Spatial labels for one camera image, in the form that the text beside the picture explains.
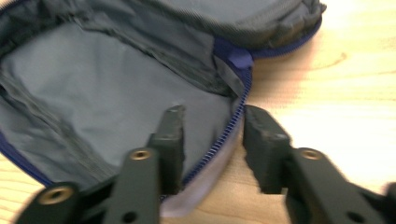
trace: light wood surface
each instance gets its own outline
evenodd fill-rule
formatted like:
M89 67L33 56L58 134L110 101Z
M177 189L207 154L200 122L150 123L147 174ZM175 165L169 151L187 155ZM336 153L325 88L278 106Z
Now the light wood surface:
M248 103L270 111L295 147L325 152L349 181L383 193L396 181L396 1L324 3L323 25L311 42L256 62ZM283 197L258 193L236 147L202 203L163 223L289 223ZM40 188L0 156L0 224L11 223Z

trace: tabletop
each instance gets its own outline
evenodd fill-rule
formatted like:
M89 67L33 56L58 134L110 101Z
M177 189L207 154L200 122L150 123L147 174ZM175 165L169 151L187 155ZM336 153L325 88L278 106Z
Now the tabletop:
M348 181L384 193L396 182L396 1L324 3L328 9L312 41L255 63L248 103L272 113L294 147L324 152ZM284 196L260 194L244 156L235 146L196 209L162 223L290 223ZM11 223L40 189L0 155L0 224Z

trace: open pencil case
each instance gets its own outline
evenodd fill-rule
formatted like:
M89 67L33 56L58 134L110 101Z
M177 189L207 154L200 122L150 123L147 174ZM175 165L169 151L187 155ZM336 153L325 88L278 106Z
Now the open pencil case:
M184 105L190 211L233 152L255 58L317 31L318 0L20 0L0 11L0 150L44 185L109 179Z

